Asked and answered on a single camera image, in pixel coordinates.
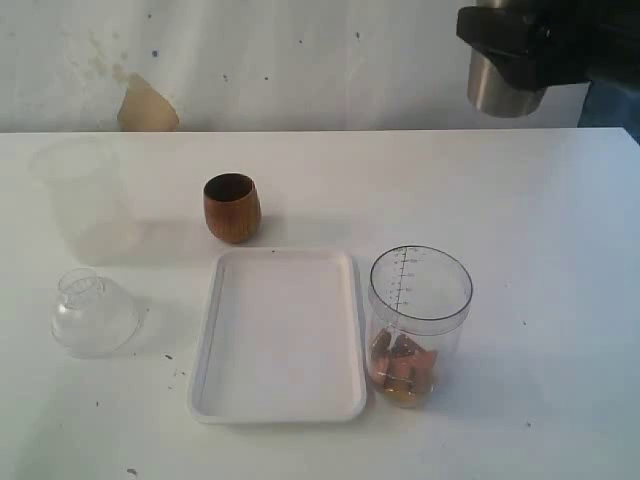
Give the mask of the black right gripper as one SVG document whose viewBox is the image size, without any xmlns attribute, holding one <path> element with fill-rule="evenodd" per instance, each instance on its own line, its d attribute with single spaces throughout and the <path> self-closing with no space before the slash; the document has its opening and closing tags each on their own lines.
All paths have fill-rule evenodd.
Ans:
<svg viewBox="0 0 640 480">
<path fill-rule="evenodd" d="M 639 88 L 637 1 L 523 1 L 468 6 L 456 35 L 525 90 L 598 81 Z"/>
</svg>

